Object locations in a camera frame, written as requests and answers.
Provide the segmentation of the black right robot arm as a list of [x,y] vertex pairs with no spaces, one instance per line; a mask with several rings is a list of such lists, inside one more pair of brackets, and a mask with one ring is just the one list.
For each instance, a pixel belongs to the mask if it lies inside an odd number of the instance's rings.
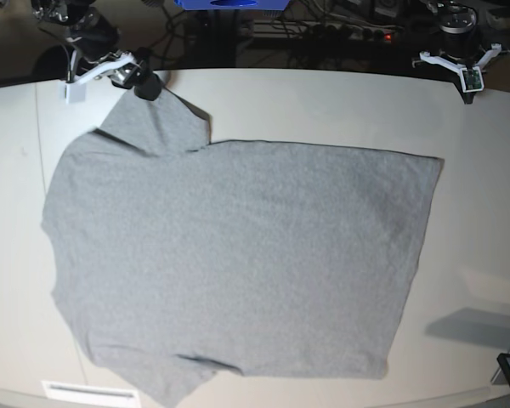
[[150,68],[150,50],[119,49],[118,29],[92,1],[32,1],[31,9],[40,23],[64,28],[66,72],[59,94],[67,104],[83,102],[88,83],[101,77],[117,88],[132,89],[141,99],[158,98],[163,84]]

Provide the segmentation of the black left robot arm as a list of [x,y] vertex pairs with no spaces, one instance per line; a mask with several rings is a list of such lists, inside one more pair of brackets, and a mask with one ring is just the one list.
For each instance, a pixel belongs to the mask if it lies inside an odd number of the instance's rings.
[[477,11],[458,1],[425,1],[439,28],[438,53],[425,51],[420,60],[431,65],[475,66],[481,53]]

